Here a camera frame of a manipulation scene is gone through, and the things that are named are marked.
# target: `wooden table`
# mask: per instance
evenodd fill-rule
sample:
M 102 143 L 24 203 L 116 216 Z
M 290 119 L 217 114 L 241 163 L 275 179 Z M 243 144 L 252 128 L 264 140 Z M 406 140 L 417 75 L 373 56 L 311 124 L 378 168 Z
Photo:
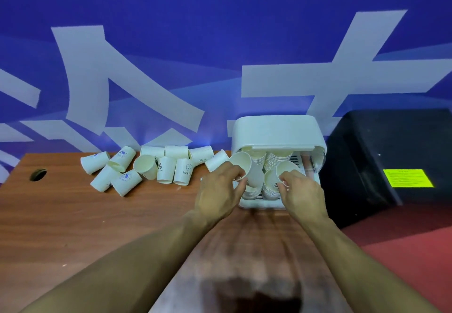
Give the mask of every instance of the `wooden table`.
M 19 311 L 106 253 L 178 219 L 193 207 L 207 173 L 197 167 L 186 187 L 143 181 L 122 198 L 89 185 L 94 175 L 83 171 L 81 156 L 27 154 L 0 188 L 0 312 Z M 39 168 L 46 176 L 30 181 Z M 350 312 L 313 243 L 285 211 L 237 208 L 195 248 L 151 312 L 262 307 Z

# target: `white lid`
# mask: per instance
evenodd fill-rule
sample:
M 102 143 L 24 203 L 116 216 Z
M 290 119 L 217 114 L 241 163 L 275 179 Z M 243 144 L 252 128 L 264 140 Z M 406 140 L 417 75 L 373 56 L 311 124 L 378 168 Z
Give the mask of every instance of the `white lid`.
M 232 153 L 245 147 L 266 151 L 304 151 L 312 155 L 316 169 L 322 167 L 326 143 L 313 116 L 249 116 L 235 121 Z

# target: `person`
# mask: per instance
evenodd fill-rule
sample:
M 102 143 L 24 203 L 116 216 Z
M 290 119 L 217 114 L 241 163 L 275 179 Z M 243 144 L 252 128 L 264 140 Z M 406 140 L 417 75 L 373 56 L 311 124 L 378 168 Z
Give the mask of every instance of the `person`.
M 223 163 L 200 184 L 194 209 L 176 223 L 107 254 L 28 305 L 23 313 L 147 313 L 199 241 L 239 203 L 246 178 Z M 297 171 L 280 177 L 282 202 L 325 259 L 355 313 L 438 312 L 366 255 L 328 218 L 322 188 Z

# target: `wall graphic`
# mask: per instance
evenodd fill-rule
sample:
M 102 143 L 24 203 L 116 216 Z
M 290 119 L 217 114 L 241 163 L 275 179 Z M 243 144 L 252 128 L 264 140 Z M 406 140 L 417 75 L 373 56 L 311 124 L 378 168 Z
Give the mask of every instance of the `wall graphic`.
M 240 116 L 452 108 L 449 0 L 0 0 L 0 183 L 27 152 L 230 148 Z

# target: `yellow label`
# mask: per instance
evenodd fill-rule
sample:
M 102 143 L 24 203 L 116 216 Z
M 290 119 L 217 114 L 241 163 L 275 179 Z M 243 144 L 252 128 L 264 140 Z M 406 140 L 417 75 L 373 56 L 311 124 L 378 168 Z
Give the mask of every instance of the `yellow label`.
M 433 188 L 423 169 L 383 169 L 393 188 Z

